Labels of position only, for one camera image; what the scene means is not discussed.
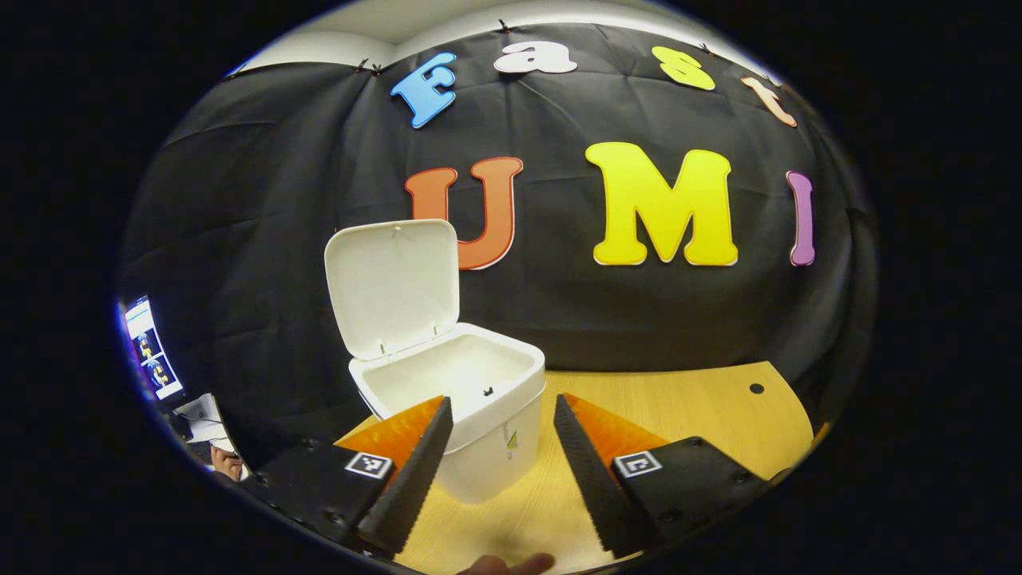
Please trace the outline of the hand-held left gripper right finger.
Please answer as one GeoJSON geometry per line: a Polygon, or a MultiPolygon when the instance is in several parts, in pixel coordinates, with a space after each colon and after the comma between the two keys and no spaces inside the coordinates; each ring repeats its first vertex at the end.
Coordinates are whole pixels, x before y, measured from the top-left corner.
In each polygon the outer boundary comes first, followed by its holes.
{"type": "Polygon", "coordinates": [[[678,545],[776,484],[701,436],[669,442],[572,394],[554,428],[600,543],[616,559],[678,545]]]}

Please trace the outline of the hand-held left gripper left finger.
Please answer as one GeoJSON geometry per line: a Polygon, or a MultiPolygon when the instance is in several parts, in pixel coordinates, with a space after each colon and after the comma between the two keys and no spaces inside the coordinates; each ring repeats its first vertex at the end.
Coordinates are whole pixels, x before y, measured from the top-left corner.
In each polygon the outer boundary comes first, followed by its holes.
{"type": "Polygon", "coordinates": [[[390,560],[406,545],[452,429],[452,401],[435,396],[347,439],[304,439],[240,489],[328,540],[390,560]]]}

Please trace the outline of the white desktop garbage bin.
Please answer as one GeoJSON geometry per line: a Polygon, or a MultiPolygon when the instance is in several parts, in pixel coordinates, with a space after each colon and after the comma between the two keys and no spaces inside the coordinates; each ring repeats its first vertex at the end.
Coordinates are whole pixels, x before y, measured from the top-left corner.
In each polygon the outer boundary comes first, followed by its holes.
{"type": "Polygon", "coordinates": [[[438,484],[479,505],[535,465],[546,357],[459,318],[458,241],[446,220],[349,227],[324,250],[349,369],[381,421],[446,396],[453,429],[438,484]]]}

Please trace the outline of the wooden desktop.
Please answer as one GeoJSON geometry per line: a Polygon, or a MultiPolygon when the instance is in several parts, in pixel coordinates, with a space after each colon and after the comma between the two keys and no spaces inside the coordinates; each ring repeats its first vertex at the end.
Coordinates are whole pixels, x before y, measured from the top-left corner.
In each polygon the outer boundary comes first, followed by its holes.
{"type": "Polygon", "coordinates": [[[464,505],[434,485],[394,561],[426,575],[453,575],[482,554],[518,563],[555,557],[554,575],[614,563],[602,549],[554,430],[556,397],[569,393],[671,441],[700,436],[760,478],[810,451],[810,419],[769,363],[697,371],[590,374],[548,371],[539,401],[537,460],[495,498],[464,505]]]}

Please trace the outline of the black backdrop cloth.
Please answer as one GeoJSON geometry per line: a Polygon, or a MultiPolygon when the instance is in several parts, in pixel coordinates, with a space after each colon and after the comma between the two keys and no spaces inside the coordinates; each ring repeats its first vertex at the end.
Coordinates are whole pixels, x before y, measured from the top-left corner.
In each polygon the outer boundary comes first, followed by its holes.
{"type": "Polygon", "coordinates": [[[556,371],[771,363],[833,422],[878,299],[871,201],[810,103],[708,38],[494,25],[383,65],[249,65],[168,135],[141,182],[117,294],[146,295],[169,360],[243,456],[368,418],[323,263],[333,233],[404,220],[406,182],[458,239],[513,236],[460,273],[460,318],[556,371]],[[715,54],[705,54],[705,43],[715,54]]]}

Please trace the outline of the white side desk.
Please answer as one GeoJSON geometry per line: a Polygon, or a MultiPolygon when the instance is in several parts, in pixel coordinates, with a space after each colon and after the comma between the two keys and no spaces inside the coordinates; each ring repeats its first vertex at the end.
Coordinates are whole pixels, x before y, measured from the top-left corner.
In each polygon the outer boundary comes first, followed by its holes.
{"type": "Polygon", "coordinates": [[[218,402],[212,393],[205,393],[190,402],[169,412],[169,421],[175,423],[179,440],[184,443],[207,442],[216,448],[234,452],[235,447],[220,415],[218,402]]]}

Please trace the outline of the computer monitor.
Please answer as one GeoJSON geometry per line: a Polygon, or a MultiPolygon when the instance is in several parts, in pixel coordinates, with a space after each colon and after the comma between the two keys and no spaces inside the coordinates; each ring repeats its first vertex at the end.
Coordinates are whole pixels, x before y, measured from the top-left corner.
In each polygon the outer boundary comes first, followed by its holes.
{"type": "Polygon", "coordinates": [[[123,317],[143,387],[162,404],[185,397],[184,385],[176,376],[172,361],[168,360],[164,349],[149,298],[143,295],[135,299],[124,310],[123,317]]]}

